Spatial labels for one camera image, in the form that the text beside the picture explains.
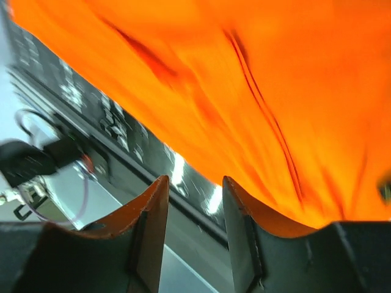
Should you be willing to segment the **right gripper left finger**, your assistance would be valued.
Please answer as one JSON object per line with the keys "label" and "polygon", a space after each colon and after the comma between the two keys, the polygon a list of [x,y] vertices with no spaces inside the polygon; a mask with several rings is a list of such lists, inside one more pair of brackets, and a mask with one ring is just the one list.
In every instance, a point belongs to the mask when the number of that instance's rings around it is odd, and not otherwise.
{"label": "right gripper left finger", "polygon": [[1,223],[2,292],[158,292],[169,178],[82,231]]}

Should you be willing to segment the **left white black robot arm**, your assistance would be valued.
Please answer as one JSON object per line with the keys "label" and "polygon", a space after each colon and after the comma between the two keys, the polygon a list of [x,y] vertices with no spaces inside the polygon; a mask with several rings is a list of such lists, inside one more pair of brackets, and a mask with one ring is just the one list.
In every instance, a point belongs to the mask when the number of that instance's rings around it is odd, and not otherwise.
{"label": "left white black robot arm", "polygon": [[1,189],[14,189],[38,176],[53,175],[87,154],[87,138],[75,132],[42,146],[20,139],[1,140]]}

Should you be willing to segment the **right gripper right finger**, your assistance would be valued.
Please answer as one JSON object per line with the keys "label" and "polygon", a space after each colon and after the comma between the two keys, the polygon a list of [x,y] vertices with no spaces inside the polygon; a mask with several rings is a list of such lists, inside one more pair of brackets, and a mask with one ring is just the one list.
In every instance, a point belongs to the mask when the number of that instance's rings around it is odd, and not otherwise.
{"label": "right gripper right finger", "polygon": [[236,292],[389,292],[390,223],[301,225],[223,180]]}

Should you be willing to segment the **orange t shirt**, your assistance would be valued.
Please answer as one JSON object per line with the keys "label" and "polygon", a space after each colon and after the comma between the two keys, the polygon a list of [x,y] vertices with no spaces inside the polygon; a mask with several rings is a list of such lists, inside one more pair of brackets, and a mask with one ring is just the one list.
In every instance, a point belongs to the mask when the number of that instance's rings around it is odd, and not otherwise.
{"label": "orange t shirt", "polygon": [[389,1],[9,1],[217,183],[303,225],[390,219]]}

